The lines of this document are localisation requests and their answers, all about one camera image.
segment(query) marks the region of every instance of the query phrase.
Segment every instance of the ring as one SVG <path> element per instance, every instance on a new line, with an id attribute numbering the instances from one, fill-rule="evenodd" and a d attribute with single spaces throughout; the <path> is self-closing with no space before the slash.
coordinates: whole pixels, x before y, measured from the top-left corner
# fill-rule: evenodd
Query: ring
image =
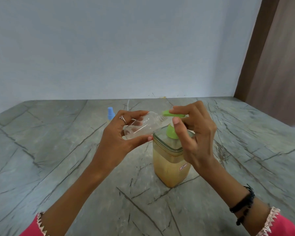
<path id="1" fill-rule="evenodd" d="M 126 120 L 124 119 L 123 116 L 120 116 L 119 118 L 122 119 L 125 122 L 125 124 L 127 125 L 127 122 L 126 122 Z"/>

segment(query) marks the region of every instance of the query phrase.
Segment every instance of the bottle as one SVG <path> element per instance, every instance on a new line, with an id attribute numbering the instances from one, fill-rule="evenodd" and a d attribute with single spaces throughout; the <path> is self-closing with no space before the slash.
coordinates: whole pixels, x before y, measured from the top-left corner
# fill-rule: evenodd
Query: bottle
<path id="1" fill-rule="evenodd" d="M 140 135 L 153 134 L 153 132 L 162 127 L 167 117 L 158 115 L 155 112 L 149 112 L 145 116 L 134 121 L 131 125 L 125 127 L 126 139 L 132 139 Z"/>
<path id="2" fill-rule="evenodd" d="M 109 124 L 114 117 L 115 113 L 113 107 L 108 107 L 107 124 Z"/>
<path id="3" fill-rule="evenodd" d="M 164 111 L 163 115 L 185 117 L 171 114 L 169 111 Z M 194 136 L 191 131 L 188 131 L 188 134 L 190 137 Z M 191 165 L 183 157 L 181 142 L 173 123 L 155 131 L 153 138 L 154 172 L 168 188 L 173 188 L 187 177 Z"/>

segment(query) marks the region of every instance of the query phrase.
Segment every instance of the pink sleeve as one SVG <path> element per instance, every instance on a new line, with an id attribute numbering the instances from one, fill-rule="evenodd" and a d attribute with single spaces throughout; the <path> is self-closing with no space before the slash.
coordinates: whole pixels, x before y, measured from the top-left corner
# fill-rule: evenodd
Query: pink sleeve
<path id="1" fill-rule="evenodd" d="M 295 225 L 272 207 L 265 226 L 256 236 L 295 236 Z"/>
<path id="2" fill-rule="evenodd" d="M 40 227 L 41 216 L 42 213 L 37 214 L 30 226 L 28 226 L 27 229 L 20 234 L 20 236 L 45 236 L 47 231 L 43 231 L 44 227 Z"/>

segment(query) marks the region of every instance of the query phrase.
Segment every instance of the marble countertop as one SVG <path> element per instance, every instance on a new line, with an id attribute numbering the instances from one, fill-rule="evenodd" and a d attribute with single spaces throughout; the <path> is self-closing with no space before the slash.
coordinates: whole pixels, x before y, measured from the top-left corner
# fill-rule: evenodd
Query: marble countertop
<path id="1" fill-rule="evenodd" d="M 222 166 L 295 223 L 295 130 L 234 98 L 198 99 L 218 127 Z M 129 109 L 161 112 L 196 100 L 137 99 Z M 117 112 L 127 101 L 29 101 L 0 114 L 0 235 L 21 233 L 72 185 L 96 151 L 107 107 Z M 193 168 L 169 189 L 152 162 L 152 144 L 128 154 L 67 235 L 248 235 Z"/>

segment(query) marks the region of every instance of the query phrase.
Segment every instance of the fingernail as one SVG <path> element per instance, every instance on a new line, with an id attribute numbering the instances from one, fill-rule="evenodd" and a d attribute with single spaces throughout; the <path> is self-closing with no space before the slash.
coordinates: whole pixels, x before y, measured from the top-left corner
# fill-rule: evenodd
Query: fingernail
<path id="1" fill-rule="evenodd" d="M 179 123 L 179 117 L 173 117 L 173 124 Z"/>

